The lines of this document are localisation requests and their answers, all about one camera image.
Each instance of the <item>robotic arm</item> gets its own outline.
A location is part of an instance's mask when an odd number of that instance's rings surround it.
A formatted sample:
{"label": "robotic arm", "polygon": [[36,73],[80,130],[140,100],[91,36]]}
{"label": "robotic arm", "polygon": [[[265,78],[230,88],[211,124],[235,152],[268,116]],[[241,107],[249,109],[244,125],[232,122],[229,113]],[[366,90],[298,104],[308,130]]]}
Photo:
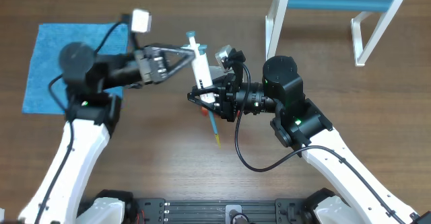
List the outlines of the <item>robotic arm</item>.
{"label": "robotic arm", "polygon": [[[118,55],[101,55],[81,42],[65,46],[59,63],[67,85],[68,107],[55,100],[65,111],[66,125],[57,154],[40,185],[40,188],[22,210],[18,219],[24,223],[122,223],[134,220],[136,213],[125,217],[125,203],[115,198],[96,200],[90,209],[80,215],[77,210],[84,188],[94,164],[108,144],[119,121],[121,99],[104,92],[111,87],[158,84],[173,76],[194,58],[192,50],[180,46],[151,44],[137,45],[135,33],[147,32],[151,15],[135,10],[121,23],[131,26],[134,52]],[[171,65],[166,55],[177,54],[181,59]]]}
{"label": "robotic arm", "polygon": [[[348,206],[333,194],[318,196],[317,203],[309,203],[306,207],[316,223],[416,223],[415,220],[419,220],[419,215],[410,206],[390,193],[365,168],[347,148],[332,123],[310,99],[305,98],[303,82],[292,57],[276,56],[266,61],[262,83],[251,83],[242,52],[226,46],[215,57],[225,72],[234,73],[214,79],[212,87],[194,87],[187,97],[229,122],[234,122],[240,111],[235,147],[248,169],[265,172],[295,155],[317,168]],[[248,78],[246,83],[242,82],[243,70]],[[215,103],[208,104],[197,98],[204,93],[214,93]],[[238,146],[243,112],[254,115],[275,113],[270,125],[280,143],[294,151],[269,167],[258,169],[250,166],[242,158]]]}

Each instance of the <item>black cable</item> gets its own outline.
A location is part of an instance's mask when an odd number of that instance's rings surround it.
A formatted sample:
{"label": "black cable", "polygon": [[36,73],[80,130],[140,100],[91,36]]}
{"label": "black cable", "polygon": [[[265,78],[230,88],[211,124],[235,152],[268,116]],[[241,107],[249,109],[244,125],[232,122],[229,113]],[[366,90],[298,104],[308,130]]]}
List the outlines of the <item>black cable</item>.
{"label": "black cable", "polygon": [[108,40],[109,35],[115,30],[115,28],[117,26],[119,26],[121,24],[121,22],[117,22],[114,25],[112,25],[112,27],[109,29],[109,31],[106,33],[105,37],[103,37],[102,41],[100,42],[100,45],[95,49],[94,54],[98,54],[100,49],[103,47],[103,45],[105,44],[106,40]]}
{"label": "black cable", "polygon": [[[65,111],[66,117],[67,117],[67,111],[70,110],[70,108],[66,109],[64,107],[64,105],[60,102],[60,100],[58,99],[58,97],[54,94],[53,90],[52,90],[52,86],[53,84],[58,81],[60,78],[62,78],[62,75],[59,75],[57,77],[55,77],[49,84],[48,84],[48,90],[49,90],[49,94],[53,97],[54,101],[59,105],[59,107]],[[51,183],[49,184],[48,190],[46,190],[46,194],[45,197],[43,198],[42,203],[40,204],[39,207],[39,211],[38,214],[36,216],[36,219],[34,220],[35,224],[39,224],[40,222],[40,218],[42,217],[42,213],[46,208],[46,203],[48,202],[49,199],[49,195],[51,194],[51,192],[53,191],[55,182],[57,181],[57,179],[60,176],[61,170],[63,170],[63,167],[66,164],[67,158],[69,157],[72,149],[73,149],[73,139],[74,139],[74,131],[73,131],[73,125],[72,125],[72,121],[69,120],[69,126],[70,126],[70,142],[69,145],[67,146],[67,150],[66,150],[66,154],[63,158],[63,160],[60,163],[60,166],[57,170],[57,172],[54,175],[53,180],[51,181]]]}
{"label": "black cable", "polygon": [[389,208],[389,206],[377,194],[377,192],[371,187],[371,185],[364,179],[364,177],[362,177],[359,174],[359,172],[357,170],[355,170],[355,168],[349,162],[347,162],[347,160],[345,160],[344,157],[340,156],[338,153],[336,153],[335,151],[333,151],[333,150],[331,150],[331,149],[329,149],[327,147],[324,147],[324,146],[307,146],[307,147],[303,147],[303,148],[301,148],[299,150],[296,150],[296,151],[293,151],[293,152],[287,154],[285,157],[283,157],[279,161],[275,162],[271,166],[264,167],[264,168],[261,168],[261,169],[250,166],[244,160],[244,158],[241,155],[239,144],[238,144],[238,132],[239,132],[239,128],[240,128],[240,122],[241,122],[242,113],[244,112],[244,107],[245,107],[245,104],[246,104],[246,99],[248,99],[248,93],[250,91],[251,76],[250,76],[250,71],[248,70],[247,66],[244,63],[240,63],[240,62],[235,62],[235,63],[239,63],[242,66],[242,68],[245,70],[245,73],[247,74],[247,89],[246,89],[246,92],[245,92],[245,95],[244,95],[244,100],[242,101],[242,105],[241,105],[241,108],[240,108],[240,115],[238,116],[238,120],[236,121],[236,127],[235,127],[235,150],[236,150],[236,153],[238,154],[238,157],[240,158],[242,164],[244,164],[244,166],[246,166],[249,170],[252,170],[254,172],[266,172],[266,171],[272,170],[273,168],[279,166],[280,164],[282,164],[283,162],[285,162],[289,158],[291,158],[291,157],[293,157],[293,156],[295,156],[298,153],[301,153],[303,151],[310,150],[310,149],[321,149],[321,150],[327,151],[327,152],[331,153],[332,155],[336,156],[336,158],[338,158],[338,160],[340,160],[340,163],[344,163],[359,178],[359,180],[365,185],[365,187],[367,187],[367,189],[377,199],[377,201],[379,201],[379,203],[382,205],[382,207],[385,208],[385,210],[387,211],[387,214],[389,214],[389,216],[392,216],[398,223],[405,224],[395,214],[395,211],[391,210]]}

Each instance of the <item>wooden surface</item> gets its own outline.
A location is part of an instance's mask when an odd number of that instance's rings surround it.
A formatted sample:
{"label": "wooden surface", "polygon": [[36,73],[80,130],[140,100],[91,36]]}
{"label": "wooden surface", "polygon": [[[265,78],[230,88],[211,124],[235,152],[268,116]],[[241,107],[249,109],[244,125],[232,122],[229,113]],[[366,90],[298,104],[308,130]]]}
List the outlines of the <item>wooden surface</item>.
{"label": "wooden surface", "polygon": [[[141,42],[184,44],[185,32],[209,45],[243,50],[261,80],[264,19],[272,0],[0,0],[0,207],[15,218],[41,183],[60,143],[62,116],[22,114],[38,24],[107,23],[142,7],[153,13]],[[431,0],[405,0],[364,68],[354,66],[350,19],[356,13],[287,11],[277,54],[293,56],[305,94],[325,113],[364,165],[417,212],[431,209]],[[362,26],[369,38],[378,17]],[[126,90],[121,120],[102,152],[86,196],[102,189],[183,199],[307,197],[330,184],[302,159],[258,174],[234,150],[234,124],[209,119],[186,100],[191,69],[162,85]],[[245,116],[244,157],[267,166],[288,152],[272,115]]]}

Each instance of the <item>white stand with blue bar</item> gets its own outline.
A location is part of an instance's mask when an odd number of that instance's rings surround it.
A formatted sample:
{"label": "white stand with blue bar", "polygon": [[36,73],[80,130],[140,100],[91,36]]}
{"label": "white stand with blue bar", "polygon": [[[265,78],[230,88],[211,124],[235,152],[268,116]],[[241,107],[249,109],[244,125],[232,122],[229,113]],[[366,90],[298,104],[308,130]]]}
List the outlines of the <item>white stand with blue bar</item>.
{"label": "white stand with blue bar", "polygon": [[[275,56],[284,15],[290,9],[323,9],[339,11],[361,11],[351,20],[355,65],[365,66],[365,62],[376,46],[383,32],[397,13],[403,0],[273,0],[265,25],[266,59]],[[365,48],[362,46],[360,23],[371,13],[383,13]]]}

